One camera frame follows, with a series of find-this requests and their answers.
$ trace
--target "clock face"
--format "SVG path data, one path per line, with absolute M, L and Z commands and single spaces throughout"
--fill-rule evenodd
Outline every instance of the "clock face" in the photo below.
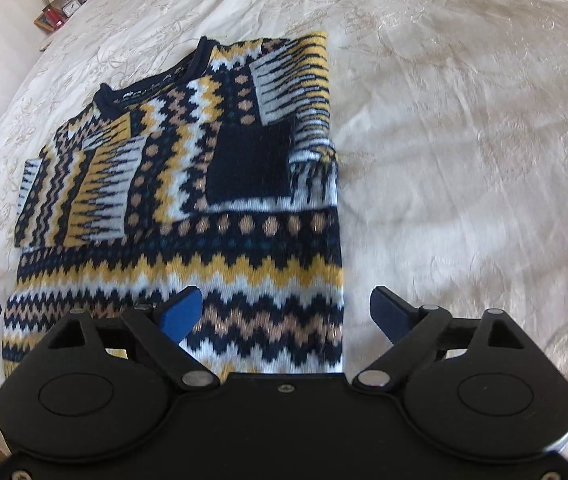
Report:
M 78 0 L 71 0 L 62 8 L 62 10 L 64 10 L 64 14 L 70 18 L 71 15 L 80 8 L 80 6 L 81 4 Z

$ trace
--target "patterned sweater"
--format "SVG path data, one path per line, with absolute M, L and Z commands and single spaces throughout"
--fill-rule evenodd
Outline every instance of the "patterned sweater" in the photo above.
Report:
M 7 373 L 72 306 L 116 316 L 187 285 L 182 342 L 230 371 L 341 368 L 337 163 L 326 35 L 224 46 L 93 101 L 28 160 Z

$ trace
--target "screw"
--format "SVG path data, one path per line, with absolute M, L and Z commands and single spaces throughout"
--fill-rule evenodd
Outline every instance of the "screw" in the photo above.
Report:
M 26 471 L 15 471 L 11 475 L 11 480 L 33 480 Z
M 364 384 L 365 386 L 371 386 L 373 388 L 382 388 L 388 384 L 388 381 L 391 380 L 391 377 L 386 372 L 382 370 L 364 370 L 361 374 L 358 375 L 358 379 L 360 383 Z
M 213 374 L 204 370 L 193 370 L 182 376 L 182 382 L 193 388 L 203 388 L 213 383 Z

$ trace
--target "white bedspread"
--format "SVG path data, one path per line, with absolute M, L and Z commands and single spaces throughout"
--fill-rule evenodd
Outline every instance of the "white bedspread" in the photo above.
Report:
M 506 309 L 568 378 L 568 0 L 89 0 L 0 120 L 0 302 L 24 160 L 99 83 L 160 72 L 202 35 L 318 28 L 342 161 L 349 377 L 387 348 L 368 316 L 384 284 L 458 316 Z

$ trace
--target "triangular cutout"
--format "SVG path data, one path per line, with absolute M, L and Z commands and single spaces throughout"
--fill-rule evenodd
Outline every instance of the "triangular cutout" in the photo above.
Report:
M 522 350 L 524 345 L 517 336 L 509 330 L 503 321 L 495 321 L 491 327 L 491 334 L 488 336 L 488 346 L 497 348 L 515 348 Z
M 58 348 L 72 348 L 74 346 L 85 345 L 82 326 L 78 320 L 70 320 L 66 326 L 56 335 L 55 339 L 48 345 L 55 350 Z

